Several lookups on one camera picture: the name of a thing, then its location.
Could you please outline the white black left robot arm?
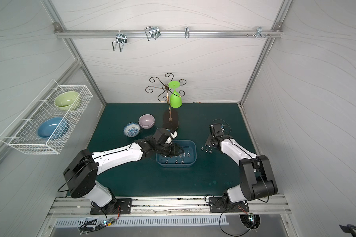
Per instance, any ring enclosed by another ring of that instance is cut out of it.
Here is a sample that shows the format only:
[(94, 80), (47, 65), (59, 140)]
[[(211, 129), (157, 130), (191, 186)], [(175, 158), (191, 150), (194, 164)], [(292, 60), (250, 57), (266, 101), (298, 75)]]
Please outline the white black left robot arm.
[(125, 163), (137, 162), (149, 153), (174, 157), (184, 153), (184, 149), (174, 142), (162, 144), (145, 138), (105, 152), (80, 151), (63, 173), (71, 198), (84, 197), (99, 207), (115, 204), (116, 198), (97, 181), (97, 176)]

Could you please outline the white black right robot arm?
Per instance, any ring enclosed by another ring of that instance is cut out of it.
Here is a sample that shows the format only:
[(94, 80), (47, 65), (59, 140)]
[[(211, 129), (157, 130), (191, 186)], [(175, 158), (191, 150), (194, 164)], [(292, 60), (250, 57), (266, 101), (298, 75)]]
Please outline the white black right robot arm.
[(230, 136), (209, 135), (206, 145), (220, 150), (239, 166), (239, 184), (229, 188), (224, 197), (231, 203), (269, 198), (278, 193), (270, 160), (239, 145)]

